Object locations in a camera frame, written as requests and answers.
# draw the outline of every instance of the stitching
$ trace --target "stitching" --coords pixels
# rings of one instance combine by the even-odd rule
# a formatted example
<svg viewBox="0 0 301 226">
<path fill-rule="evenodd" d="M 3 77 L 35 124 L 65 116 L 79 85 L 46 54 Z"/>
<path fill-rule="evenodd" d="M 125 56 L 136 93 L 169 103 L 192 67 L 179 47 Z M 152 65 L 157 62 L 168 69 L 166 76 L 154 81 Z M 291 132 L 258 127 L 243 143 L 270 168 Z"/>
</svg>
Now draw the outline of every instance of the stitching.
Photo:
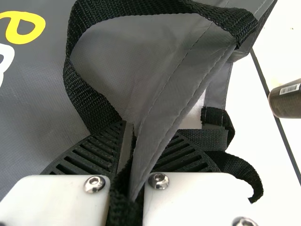
<svg viewBox="0 0 301 226">
<path fill-rule="evenodd" d="M 217 62 L 219 62 L 220 59 L 225 55 L 225 53 L 227 52 L 227 50 L 230 48 L 231 45 L 232 45 L 232 43 L 229 44 L 229 46 L 225 49 L 223 55 L 221 55 L 221 57 L 218 58 L 218 60 L 214 63 L 214 65 L 212 66 L 212 68 L 210 69 L 210 71 L 204 76 L 204 78 L 212 71 L 212 69 L 215 67 L 215 65 L 217 64 Z M 190 100 L 188 101 L 188 103 L 186 104 L 186 106 L 190 103 L 190 101 L 191 101 L 192 98 L 194 97 L 195 93 L 197 92 L 197 90 L 198 90 L 198 88 L 200 87 L 201 84 L 202 84 L 202 82 L 200 82 L 200 84 L 199 84 L 198 87 L 196 88 L 195 92 L 193 93 L 192 97 L 190 98 Z M 170 131 L 170 129 L 173 127 L 175 121 L 177 120 L 177 118 L 179 117 L 179 115 L 181 115 L 181 113 L 183 112 L 183 110 L 185 109 L 186 106 L 184 106 L 184 108 L 181 110 L 181 112 L 180 112 L 180 113 L 178 114 L 178 116 L 175 118 L 175 120 L 174 120 L 172 126 L 168 129 L 168 131 L 167 131 L 167 132 L 165 133 L 165 135 L 163 136 L 163 139 L 161 139 L 161 142 L 159 143 L 159 145 L 158 145 L 157 148 L 155 149 L 156 151 L 153 153 L 153 155 L 152 155 L 151 159 L 148 161 L 148 164 L 147 164 L 147 165 L 150 164 L 150 162 L 153 160 L 154 156 L 157 154 L 157 152 L 158 152 L 158 147 L 160 147 L 160 145 L 162 144 L 162 142 L 163 142 L 163 140 L 164 140 L 166 134 L 167 134 L 167 133 Z M 143 171 L 143 173 L 142 173 L 142 177 L 145 176 L 144 174 L 145 174 L 146 170 L 148 170 L 148 168 L 149 168 L 149 167 L 147 167 L 147 168 L 144 169 L 144 171 Z"/>
<path fill-rule="evenodd" d="M 231 63 L 231 65 L 230 65 L 230 67 L 229 67 L 229 71 L 228 71 L 228 79 L 227 79 L 227 87 L 225 88 L 225 90 L 224 90 L 224 100 L 222 101 L 223 102 L 223 104 L 222 104 L 222 106 L 224 107 L 226 107 L 226 96 L 227 96 L 227 92 L 226 92 L 226 90 L 228 89 L 228 87 L 229 87 L 229 81 L 230 81 L 230 77 L 231 77 L 231 69 L 232 69 L 232 66 L 233 66 L 233 63 Z"/>
<path fill-rule="evenodd" d="M 255 11 L 254 15 L 259 11 L 259 9 L 262 8 L 262 6 L 266 3 L 266 1 L 267 1 L 267 0 L 265 0 L 265 1 L 261 4 L 261 6 Z"/>
<path fill-rule="evenodd" d="M 186 56 L 187 56 L 188 53 L 191 51 L 191 49 L 195 46 L 195 44 L 200 40 L 201 37 L 203 37 L 203 35 L 206 33 L 206 31 L 208 31 L 208 29 L 210 28 L 210 26 L 211 26 L 212 23 L 213 23 L 213 22 L 210 23 L 210 25 L 207 27 L 207 29 L 204 31 L 204 33 L 202 33 L 202 35 L 198 38 L 198 40 L 190 47 L 190 49 L 187 51 L 187 53 L 185 54 L 185 56 L 183 57 L 183 59 L 181 60 L 181 62 L 177 65 L 177 67 L 175 68 L 175 70 L 174 70 L 174 71 L 170 74 L 170 76 L 168 77 L 168 79 L 167 79 L 166 83 L 164 84 L 162 90 L 160 91 L 160 93 L 158 94 L 157 98 L 155 99 L 155 101 L 154 101 L 153 104 L 151 105 L 151 107 L 150 107 L 149 111 L 147 112 L 146 116 L 143 118 L 143 121 L 142 121 L 142 123 L 141 123 L 141 125 L 140 125 L 140 127 L 139 127 L 139 131 L 138 131 L 138 134 L 137 134 L 137 140 L 138 140 L 138 138 L 139 138 L 139 136 L 140 136 L 140 134 L 141 134 L 141 130 L 142 130 L 142 127 L 143 127 L 143 125 L 144 125 L 144 122 L 145 122 L 146 118 L 149 116 L 149 114 L 150 114 L 150 112 L 151 112 L 153 106 L 155 105 L 155 103 L 157 102 L 157 100 L 159 99 L 159 97 L 161 96 L 161 94 L 162 94 L 163 90 L 165 89 L 166 85 L 168 84 L 168 82 L 169 82 L 171 76 L 172 76 L 172 75 L 174 74 L 174 72 L 178 69 L 178 67 L 181 65 L 181 63 L 182 63 L 183 60 L 186 58 Z"/>
<path fill-rule="evenodd" d="M 267 10 L 266 14 L 264 15 L 262 21 L 264 21 L 264 19 L 267 17 L 267 15 L 269 15 L 269 12 L 270 12 L 270 11 L 271 11 L 271 10 L 270 10 L 270 8 L 269 8 L 269 9 Z M 254 39 L 256 38 L 256 35 L 258 34 L 259 30 L 261 30 L 260 27 L 258 27 L 257 31 L 255 32 L 254 37 L 252 38 L 251 44 L 250 44 L 248 50 L 246 51 L 247 53 L 250 51 L 251 47 L 253 46 L 252 43 L 253 43 Z"/>
</svg>

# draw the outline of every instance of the fabric seam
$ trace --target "fabric seam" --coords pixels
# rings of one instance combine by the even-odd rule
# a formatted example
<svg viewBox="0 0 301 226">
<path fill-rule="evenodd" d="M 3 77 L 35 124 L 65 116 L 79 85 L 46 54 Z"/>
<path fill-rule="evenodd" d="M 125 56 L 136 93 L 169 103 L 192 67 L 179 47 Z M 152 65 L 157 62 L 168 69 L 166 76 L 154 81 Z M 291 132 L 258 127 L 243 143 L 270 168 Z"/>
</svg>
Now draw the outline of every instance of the fabric seam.
<svg viewBox="0 0 301 226">
<path fill-rule="evenodd" d="M 209 72 L 204 76 L 204 78 L 212 71 L 212 69 L 216 66 L 217 62 L 219 62 L 220 59 L 225 55 L 225 53 L 227 52 L 227 50 L 230 48 L 231 45 L 232 45 L 232 43 L 228 45 L 228 47 L 225 49 L 223 55 L 221 55 L 221 57 L 214 63 L 214 65 L 213 65 L 212 68 L 209 70 Z M 170 131 L 170 129 L 173 127 L 173 125 L 174 125 L 175 121 L 177 120 L 177 118 L 179 117 L 179 115 L 181 115 L 181 113 L 183 112 L 183 110 L 187 107 L 187 105 L 188 105 L 188 104 L 190 103 L 190 101 L 193 99 L 195 93 L 198 91 L 198 89 L 199 89 L 199 87 L 200 87 L 201 84 L 202 84 L 202 82 L 200 82 L 200 84 L 199 84 L 198 87 L 196 88 L 195 92 L 193 93 L 192 97 L 190 98 L 190 100 L 188 101 L 188 103 L 186 104 L 186 106 L 180 111 L 180 113 L 179 113 L 178 116 L 175 118 L 175 120 L 174 120 L 173 124 L 171 125 L 171 127 L 167 130 L 167 132 L 166 132 L 165 135 L 163 136 L 163 139 L 161 139 L 161 141 L 160 141 L 158 147 L 156 148 L 156 152 L 153 153 L 151 159 L 148 161 L 148 165 L 149 165 L 149 163 L 150 163 L 151 161 L 153 161 L 153 158 L 154 158 L 154 156 L 157 154 L 158 148 L 159 148 L 160 145 L 162 144 L 162 142 L 163 142 L 163 140 L 164 140 L 166 134 Z M 142 177 L 145 176 L 144 174 L 145 174 L 145 172 L 146 172 L 147 169 L 148 169 L 148 167 L 144 169 L 143 174 L 142 174 Z M 134 193 L 135 193 L 135 191 L 137 190 L 138 185 L 139 185 L 139 184 L 137 184 L 137 185 L 135 186 L 135 188 L 134 188 Z"/>
<path fill-rule="evenodd" d="M 165 85 L 163 86 L 162 90 L 160 91 L 160 93 L 158 94 L 157 98 L 154 100 L 153 104 L 152 104 L 151 107 L 149 108 L 149 110 L 148 110 L 146 116 L 143 118 L 143 121 L 142 121 L 142 123 L 141 123 L 141 125 L 140 125 L 140 127 L 139 127 L 139 131 L 138 131 L 138 134 L 137 134 L 137 140 L 138 140 L 138 138 L 139 138 L 139 136 L 140 136 L 140 134 L 141 134 L 141 130 L 142 130 L 142 127 L 143 127 L 143 125 L 144 125 L 144 123 L 145 123 L 146 118 L 149 116 L 149 114 L 150 114 L 150 112 L 151 112 L 153 106 L 155 105 L 155 103 L 157 102 L 157 100 L 159 99 L 159 97 L 161 96 L 161 94 L 162 94 L 162 92 L 164 91 L 166 85 L 168 84 L 170 78 L 171 78 L 172 75 L 175 73 L 175 71 L 178 69 L 178 67 L 181 65 L 181 63 L 182 63 L 183 60 L 186 58 L 186 56 L 188 55 L 188 53 L 189 53 L 189 52 L 192 50 L 192 48 L 195 46 L 195 44 L 201 39 L 201 37 L 203 37 L 203 35 L 206 33 L 206 31 L 208 31 L 208 29 L 211 27 L 212 23 L 213 23 L 213 22 L 210 23 L 210 25 L 207 27 L 207 29 L 206 29 L 206 30 L 201 34 L 201 36 L 193 43 L 193 45 L 192 45 L 192 46 L 190 47 L 190 49 L 187 51 L 187 53 L 185 54 L 185 56 L 183 57 L 183 59 L 181 60 L 181 62 L 177 65 L 177 67 L 175 68 L 175 70 L 174 70 L 174 71 L 170 74 L 170 76 L 168 77 L 168 79 L 167 79 Z"/>
<path fill-rule="evenodd" d="M 229 67 L 229 71 L 228 71 L 228 79 L 227 79 L 227 82 L 226 82 L 226 87 L 224 89 L 224 100 L 222 102 L 222 107 L 223 108 L 226 108 L 226 97 L 227 97 L 227 90 L 228 90 L 228 87 L 229 87 L 229 82 L 230 82 L 230 77 L 231 77 L 231 68 L 233 66 L 233 63 L 230 63 L 230 67 Z"/>
<path fill-rule="evenodd" d="M 264 21 L 264 19 L 267 17 L 267 15 L 269 15 L 269 12 L 270 12 L 270 8 L 268 8 L 268 10 L 266 11 L 266 15 L 263 17 L 262 21 Z M 247 53 L 250 51 L 251 47 L 253 46 L 252 43 L 253 43 L 254 39 L 256 38 L 256 35 L 258 34 L 259 30 L 261 31 L 261 26 L 257 28 L 257 31 L 255 32 L 254 37 L 252 38 L 251 44 L 250 44 L 248 50 L 246 51 Z"/>
</svg>

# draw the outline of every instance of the black fabric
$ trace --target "black fabric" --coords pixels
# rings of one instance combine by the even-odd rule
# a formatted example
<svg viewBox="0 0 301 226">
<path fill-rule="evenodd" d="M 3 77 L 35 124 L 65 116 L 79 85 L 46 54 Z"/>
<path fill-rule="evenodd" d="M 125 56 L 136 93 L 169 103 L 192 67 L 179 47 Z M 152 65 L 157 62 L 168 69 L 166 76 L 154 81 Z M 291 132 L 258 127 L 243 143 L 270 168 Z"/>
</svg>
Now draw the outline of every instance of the black fabric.
<svg viewBox="0 0 301 226">
<path fill-rule="evenodd" d="M 234 138 L 235 129 L 226 110 L 204 106 L 201 111 L 201 121 L 203 125 L 212 124 L 228 130 L 227 146 L 229 146 Z"/>
<path fill-rule="evenodd" d="M 206 151 L 226 151 L 228 130 L 220 129 L 179 129 L 178 133 Z"/>
<path fill-rule="evenodd" d="M 131 158 L 115 177 L 110 188 L 110 207 L 106 226 L 141 226 L 143 220 L 144 189 L 135 202 L 127 198 L 128 182 L 132 168 Z"/>
<path fill-rule="evenodd" d="M 63 80 L 67 94 L 91 133 L 121 120 L 109 101 L 89 86 L 75 71 L 71 52 L 81 35 L 92 25 L 120 16 L 197 13 L 236 40 L 237 47 L 256 30 L 258 21 L 245 9 L 219 8 L 191 0 L 77 0 L 67 31 Z"/>
<path fill-rule="evenodd" d="M 225 152 L 205 153 L 217 164 L 221 172 L 229 173 L 252 186 L 254 194 L 249 198 L 250 203 L 256 202 L 263 196 L 261 179 L 254 167 L 247 161 Z"/>
</svg>

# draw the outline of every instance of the yellow printed logo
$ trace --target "yellow printed logo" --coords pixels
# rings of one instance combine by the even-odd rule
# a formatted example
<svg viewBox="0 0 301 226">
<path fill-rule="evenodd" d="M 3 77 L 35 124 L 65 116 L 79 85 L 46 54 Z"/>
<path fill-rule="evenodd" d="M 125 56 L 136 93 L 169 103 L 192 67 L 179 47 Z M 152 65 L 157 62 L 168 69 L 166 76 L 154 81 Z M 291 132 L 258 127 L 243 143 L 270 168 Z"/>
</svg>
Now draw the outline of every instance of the yellow printed logo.
<svg viewBox="0 0 301 226">
<path fill-rule="evenodd" d="M 26 44 L 39 37 L 46 26 L 46 21 L 39 15 L 28 12 L 7 11 L 0 13 L 0 19 L 10 18 L 10 22 L 6 29 L 6 39 L 13 44 Z M 29 34 L 18 34 L 17 29 L 20 20 L 32 22 L 35 27 Z"/>
</svg>

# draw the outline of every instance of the ribbed plastic part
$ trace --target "ribbed plastic part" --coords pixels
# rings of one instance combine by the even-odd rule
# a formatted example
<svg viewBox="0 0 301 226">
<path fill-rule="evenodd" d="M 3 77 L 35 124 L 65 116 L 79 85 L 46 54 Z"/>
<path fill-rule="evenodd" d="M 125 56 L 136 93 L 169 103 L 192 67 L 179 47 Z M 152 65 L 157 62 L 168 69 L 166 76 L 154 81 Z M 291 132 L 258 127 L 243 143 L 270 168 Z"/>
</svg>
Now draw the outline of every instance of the ribbed plastic part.
<svg viewBox="0 0 301 226">
<path fill-rule="evenodd" d="M 41 174 L 105 175 L 112 179 L 117 172 L 126 122 L 115 123 L 90 135 L 68 149 Z"/>
<path fill-rule="evenodd" d="M 220 172 L 220 169 L 198 146 L 176 133 L 153 172 Z"/>
</svg>

